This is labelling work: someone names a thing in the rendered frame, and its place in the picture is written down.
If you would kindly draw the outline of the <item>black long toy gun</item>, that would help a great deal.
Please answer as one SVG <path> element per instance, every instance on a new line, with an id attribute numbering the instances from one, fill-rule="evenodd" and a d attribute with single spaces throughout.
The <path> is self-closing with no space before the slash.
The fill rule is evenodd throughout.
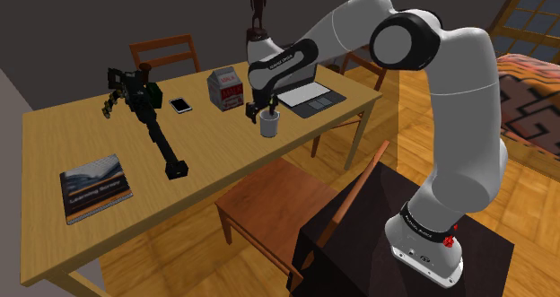
<path id="1" fill-rule="evenodd" d="M 101 111 L 105 118 L 110 118 L 112 108 L 118 103 L 118 99 L 124 99 L 130 110 L 136 114 L 138 120 L 146 125 L 149 136 L 162 153 L 166 162 L 165 173 L 168 179 L 186 177 L 188 175 L 188 165 L 177 159 L 156 120 L 157 114 L 152 105 L 152 97 L 145 87 L 148 84 L 147 75 L 149 75 L 150 70 L 149 65 L 145 65 L 144 69 L 134 72 L 123 72 L 116 68 L 109 68 L 108 88 L 112 90 L 112 93 L 109 95 L 109 99 L 104 102 Z"/>

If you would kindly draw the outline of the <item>brown wooden chair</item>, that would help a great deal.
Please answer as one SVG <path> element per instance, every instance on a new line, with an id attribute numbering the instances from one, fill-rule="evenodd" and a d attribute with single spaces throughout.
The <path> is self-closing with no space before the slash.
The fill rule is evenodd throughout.
<path id="1" fill-rule="evenodd" d="M 191 60 L 196 73 L 201 71 L 194 40 L 190 34 L 147 40 L 129 45 L 138 69 L 166 66 Z"/>
<path id="2" fill-rule="evenodd" d="M 358 64 L 359 66 L 361 66 L 361 67 L 371 71 L 372 73 L 376 74 L 378 76 L 378 79 L 377 79 L 377 82 L 376 82 L 373 89 L 376 92 L 378 92 L 380 90 L 381 85 L 383 83 L 383 80 L 386 76 L 386 73 L 387 73 L 388 69 L 387 68 L 381 68 L 381 67 L 377 66 L 376 64 L 374 64 L 373 62 L 368 61 L 365 58 L 359 57 L 358 55 L 355 54 L 355 51 L 349 52 L 345 55 L 344 61 L 343 61 L 341 66 L 338 66 L 338 65 L 333 63 L 333 64 L 330 64 L 330 65 L 327 65 L 326 68 L 328 68 L 328 69 L 330 69 L 334 72 L 337 72 L 341 75 L 344 75 L 349 62 L 354 62 L 354 63 Z M 359 123 L 362 120 L 363 112 L 358 113 L 356 116 L 357 116 L 356 119 L 341 123 L 341 124 L 333 127 L 333 129 L 338 128 L 338 127 L 345 127 L 345 126 L 349 126 L 349 125 L 352 125 L 352 124 Z M 319 147 L 319 141 L 320 141 L 320 135 L 318 135 L 317 137 L 315 137 L 313 139 L 312 147 L 311 147 L 311 158 L 314 158 L 316 156 L 316 153 L 317 153 L 317 150 L 318 150 L 318 147 Z"/>
<path id="3" fill-rule="evenodd" d="M 327 244 L 388 146 L 383 143 L 350 184 L 352 190 L 319 236 L 318 247 Z M 340 192 L 279 158 L 244 178 L 215 204 L 226 242 L 231 243 L 232 233 L 238 232 L 287 276 L 286 288 L 293 297 L 293 289 L 303 280 L 293 265 L 299 231 Z"/>

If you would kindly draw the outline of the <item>white red milk carton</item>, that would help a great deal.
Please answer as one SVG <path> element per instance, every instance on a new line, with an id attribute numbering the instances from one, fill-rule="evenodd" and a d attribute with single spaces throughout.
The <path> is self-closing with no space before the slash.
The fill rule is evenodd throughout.
<path id="1" fill-rule="evenodd" d="M 210 101 L 220 111 L 233 109 L 244 103 L 243 83 L 232 66 L 214 70 L 206 80 Z"/>

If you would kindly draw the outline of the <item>wooden table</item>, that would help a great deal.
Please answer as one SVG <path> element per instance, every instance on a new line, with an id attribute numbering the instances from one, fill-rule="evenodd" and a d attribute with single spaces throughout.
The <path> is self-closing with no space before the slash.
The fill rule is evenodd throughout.
<path id="1" fill-rule="evenodd" d="M 289 153 L 356 114 L 368 116 L 379 94 L 319 67 L 319 83 L 344 100 L 310 118 L 279 110 L 276 136 L 263 137 L 243 107 L 219 110 L 209 99 L 207 73 L 161 82 L 165 99 L 182 97 L 183 114 L 164 104 L 162 132 L 188 175 L 168 179 L 162 155 L 146 127 L 124 104 L 109 118 L 103 96 L 39 109 L 22 116 L 22 230 L 20 282 L 48 280 L 70 293 L 100 296 L 102 289 L 78 274 L 100 257 L 235 180 Z M 133 195 L 79 223 L 68 224 L 59 176 L 65 170 L 116 155 Z"/>

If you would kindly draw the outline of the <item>bed with patterned cover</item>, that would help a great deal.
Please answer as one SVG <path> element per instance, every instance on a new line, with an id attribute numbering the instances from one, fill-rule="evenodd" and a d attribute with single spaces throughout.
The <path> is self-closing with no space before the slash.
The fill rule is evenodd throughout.
<path id="1" fill-rule="evenodd" d="M 497 67 L 503 131 L 560 161 L 560 65 L 508 54 Z"/>

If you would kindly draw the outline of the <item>dark wooden figure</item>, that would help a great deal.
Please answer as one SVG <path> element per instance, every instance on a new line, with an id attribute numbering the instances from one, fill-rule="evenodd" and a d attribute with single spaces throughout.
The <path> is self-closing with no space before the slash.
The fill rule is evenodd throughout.
<path id="1" fill-rule="evenodd" d="M 249 0 L 249 6 L 253 12 L 251 26 L 246 30 L 246 41 L 252 39 L 267 39 L 268 33 L 263 26 L 263 12 L 267 5 L 267 0 Z"/>

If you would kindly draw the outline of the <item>dark spiral-bound book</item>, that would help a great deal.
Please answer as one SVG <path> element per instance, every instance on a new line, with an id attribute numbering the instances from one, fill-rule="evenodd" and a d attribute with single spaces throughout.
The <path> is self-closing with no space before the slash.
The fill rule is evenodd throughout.
<path id="1" fill-rule="evenodd" d="M 116 154 L 64 171 L 59 178 L 67 225 L 133 195 Z"/>

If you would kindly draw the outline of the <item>dark grey laptop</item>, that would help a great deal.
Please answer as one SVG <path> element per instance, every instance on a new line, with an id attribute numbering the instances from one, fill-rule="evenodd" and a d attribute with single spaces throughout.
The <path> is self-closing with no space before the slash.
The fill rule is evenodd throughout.
<path id="1" fill-rule="evenodd" d="M 279 101 L 301 118 L 309 118 L 346 100 L 344 95 L 316 81 L 317 66 L 304 67 L 275 88 Z"/>

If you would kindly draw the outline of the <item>grey cup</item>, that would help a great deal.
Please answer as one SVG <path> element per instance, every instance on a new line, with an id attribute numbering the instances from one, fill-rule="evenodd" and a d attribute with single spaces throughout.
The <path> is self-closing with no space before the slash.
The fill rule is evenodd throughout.
<path id="1" fill-rule="evenodd" d="M 280 112 L 275 110 L 271 113 L 269 110 L 262 110 L 259 113 L 260 134 L 264 137 L 271 138 L 277 135 Z"/>

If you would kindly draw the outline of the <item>wooden lattice window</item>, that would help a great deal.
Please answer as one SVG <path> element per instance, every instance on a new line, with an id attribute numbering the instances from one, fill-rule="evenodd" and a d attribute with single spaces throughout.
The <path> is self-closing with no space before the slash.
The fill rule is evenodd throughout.
<path id="1" fill-rule="evenodd" d="M 497 57 L 521 54 L 560 65 L 560 0 L 506 0 L 489 33 Z"/>

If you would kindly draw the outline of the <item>black smartphone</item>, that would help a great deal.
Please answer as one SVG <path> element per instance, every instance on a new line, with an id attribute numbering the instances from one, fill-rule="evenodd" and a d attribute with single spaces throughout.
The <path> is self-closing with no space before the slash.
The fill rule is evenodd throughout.
<path id="1" fill-rule="evenodd" d="M 183 98 L 169 100 L 169 103 L 178 114 L 192 110 L 192 107 Z"/>

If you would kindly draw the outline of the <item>dark robot stand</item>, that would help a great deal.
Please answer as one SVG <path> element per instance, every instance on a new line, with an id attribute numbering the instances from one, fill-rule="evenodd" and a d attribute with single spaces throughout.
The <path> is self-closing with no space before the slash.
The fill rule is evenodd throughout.
<path id="1" fill-rule="evenodd" d="M 464 269 L 449 289 L 398 261 L 385 236 L 386 221 L 418 189 L 413 181 L 378 163 L 327 244 L 316 242 L 352 190 L 347 185 L 301 227 L 293 265 L 302 282 L 293 297 L 502 297 L 513 243 L 469 216 L 456 236 Z"/>

